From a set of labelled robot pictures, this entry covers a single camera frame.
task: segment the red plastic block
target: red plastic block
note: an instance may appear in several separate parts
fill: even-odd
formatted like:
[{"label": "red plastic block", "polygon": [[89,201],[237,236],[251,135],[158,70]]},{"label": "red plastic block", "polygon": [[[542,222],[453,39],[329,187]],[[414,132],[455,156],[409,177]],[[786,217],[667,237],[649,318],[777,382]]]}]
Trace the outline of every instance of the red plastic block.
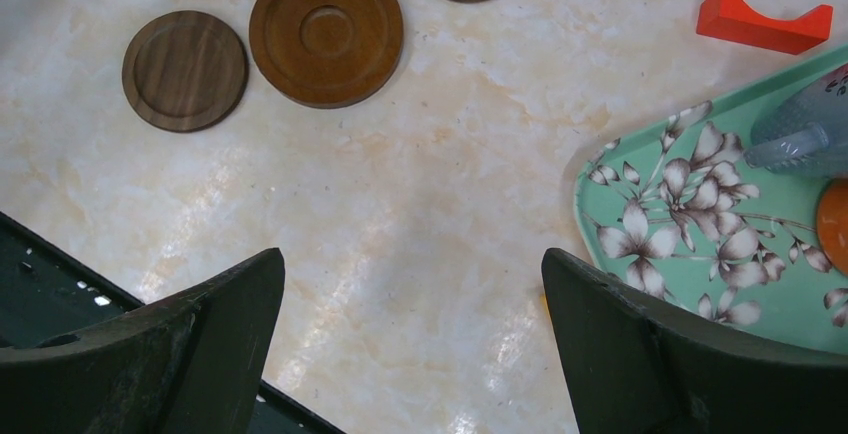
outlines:
[{"label": "red plastic block", "polygon": [[698,27],[702,36],[800,54],[830,37],[833,7],[822,4],[793,21],[772,19],[751,9],[744,0],[706,0]]}]

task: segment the orange object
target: orange object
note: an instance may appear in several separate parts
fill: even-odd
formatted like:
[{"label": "orange object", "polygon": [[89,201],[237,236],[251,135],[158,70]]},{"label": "orange object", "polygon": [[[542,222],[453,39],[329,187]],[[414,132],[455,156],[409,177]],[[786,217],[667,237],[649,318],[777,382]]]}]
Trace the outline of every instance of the orange object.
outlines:
[{"label": "orange object", "polygon": [[833,7],[822,4],[794,21],[763,16],[744,0],[706,0],[701,4],[698,27],[702,36],[800,54],[830,37]]},{"label": "orange object", "polygon": [[816,231],[827,258],[848,275],[848,180],[833,181],[825,189],[816,212]]},{"label": "orange object", "polygon": [[551,311],[548,309],[548,298],[544,294],[542,294],[539,299],[541,299],[542,305],[545,306],[545,312],[548,313],[548,317],[551,317]]}]

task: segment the white flower print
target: white flower print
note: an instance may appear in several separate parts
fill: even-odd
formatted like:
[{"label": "white flower print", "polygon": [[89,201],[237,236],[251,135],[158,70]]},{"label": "white flower print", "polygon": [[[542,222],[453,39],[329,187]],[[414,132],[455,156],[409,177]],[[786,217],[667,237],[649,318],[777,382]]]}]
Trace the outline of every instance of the white flower print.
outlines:
[{"label": "white flower print", "polygon": [[824,296],[824,308],[830,309],[833,306],[842,303],[839,309],[833,313],[832,322],[836,327],[844,327],[848,321],[848,302],[845,302],[845,297],[848,296],[848,288],[841,287],[834,289]]},{"label": "white flower print", "polygon": [[760,320],[762,309],[757,301],[748,301],[730,307],[736,298],[738,289],[728,288],[719,298],[718,305],[713,309],[709,294],[704,294],[698,300],[698,314],[704,319],[718,323],[750,326]]},{"label": "white flower print", "polygon": [[678,228],[662,227],[649,238],[648,218],[635,199],[631,199],[625,206],[622,222],[623,232],[614,227],[597,226],[598,240],[604,254],[611,259],[637,256],[627,267],[627,283],[642,292],[664,299],[667,292],[665,280],[648,259],[667,259],[674,253],[680,236]]},{"label": "white flower print", "polygon": [[689,221],[693,221],[707,239],[718,242],[722,235],[732,235],[744,225],[742,218],[730,209],[741,199],[759,197],[760,192],[752,184],[741,184],[736,168],[729,162],[713,166],[700,180],[700,185],[689,183],[691,174],[690,164],[685,159],[669,161],[663,171],[660,198],[680,227],[684,244],[695,252]]},{"label": "white flower print", "polygon": [[610,182],[620,181],[621,177],[615,169],[601,164],[589,173],[589,180],[595,184],[608,186]]},{"label": "white flower print", "polygon": [[[745,183],[737,168],[743,153],[741,138],[721,132],[712,121],[700,123],[711,110],[712,104],[704,103],[670,117],[657,138],[660,150],[649,171],[635,167],[642,164],[641,159],[636,159],[639,163],[626,156],[604,159],[621,140],[607,145],[586,172],[593,183],[624,199],[624,213],[619,226],[602,226],[586,217],[595,225],[603,254],[630,261],[625,272],[619,272],[630,286],[689,310],[669,292],[666,278],[703,275],[709,282],[721,283],[725,291],[717,304],[703,294],[697,312],[718,323],[750,326],[765,313],[753,300],[733,305],[742,290],[781,281],[787,265],[801,257],[819,272],[829,272],[833,266],[813,245],[814,239],[803,237],[815,233],[812,227],[739,209],[763,193],[757,185]],[[692,133],[697,136],[694,148],[689,153],[672,149],[692,126],[699,126],[699,132]],[[653,233],[651,225],[658,227]],[[806,234],[799,237],[800,231]],[[686,249],[676,252],[678,243]],[[672,258],[692,263],[666,272],[664,266],[674,265],[666,260]],[[703,268],[697,262],[704,262]],[[835,311],[834,325],[848,323],[848,287],[829,292],[824,303]]]},{"label": "white flower print", "polygon": [[705,118],[713,110],[712,101],[702,102],[697,106],[692,106],[688,109],[680,111],[668,118],[668,127],[663,132],[660,144],[663,152],[668,152],[677,139],[683,134],[686,128],[696,124],[701,119]]},{"label": "white flower print", "polygon": [[735,288],[767,283],[768,271],[759,262],[731,263],[751,258],[759,245],[757,230],[750,227],[731,236],[716,251],[716,260],[710,269],[710,280],[719,275],[728,286]]},{"label": "white flower print", "polygon": [[689,167],[699,171],[721,162],[735,163],[741,158],[742,140],[739,136],[733,132],[722,134],[712,122],[708,122],[689,159]]},{"label": "white flower print", "polygon": [[833,264],[821,249],[811,246],[797,237],[792,243],[792,247],[789,248],[789,262],[795,264],[795,261],[798,260],[799,251],[804,254],[804,259],[813,269],[819,272],[830,272],[833,269]]}]

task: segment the mint green tray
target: mint green tray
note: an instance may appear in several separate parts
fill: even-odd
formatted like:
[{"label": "mint green tray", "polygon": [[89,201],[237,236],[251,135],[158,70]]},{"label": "mint green tray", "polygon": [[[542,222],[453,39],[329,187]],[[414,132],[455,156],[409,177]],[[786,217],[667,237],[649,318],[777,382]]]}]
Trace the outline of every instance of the mint green tray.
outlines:
[{"label": "mint green tray", "polygon": [[577,178],[595,265],[715,322],[848,354],[848,278],[818,247],[825,180],[741,159],[754,120],[848,63],[848,45],[607,144]]}]

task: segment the clear plastic bottle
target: clear plastic bottle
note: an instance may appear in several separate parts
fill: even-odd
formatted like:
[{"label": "clear plastic bottle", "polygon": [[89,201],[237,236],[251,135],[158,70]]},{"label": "clear plastic bottle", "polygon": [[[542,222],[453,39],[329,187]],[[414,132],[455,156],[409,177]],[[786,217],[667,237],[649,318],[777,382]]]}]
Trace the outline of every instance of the clear plastic bottle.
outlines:
[{"label": "clear plastic bottle", "polygon": [[751,167],[848,177],[848,64],[794,94],[751,129]]}]

